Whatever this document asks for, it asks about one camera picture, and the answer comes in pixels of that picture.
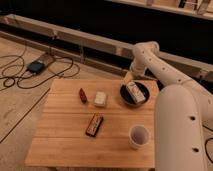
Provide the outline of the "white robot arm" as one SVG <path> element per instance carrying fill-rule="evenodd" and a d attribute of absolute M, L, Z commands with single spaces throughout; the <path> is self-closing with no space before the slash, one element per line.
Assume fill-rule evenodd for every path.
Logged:
<path fill-rule="evenodd" d="M 150 70 L 164 85 L 154 107 L 155 171 L 208 171 L 202 123 L 213 118 L 213 94 L 160 59 L 157 42 L 132 52 L 125 80 Z"/>

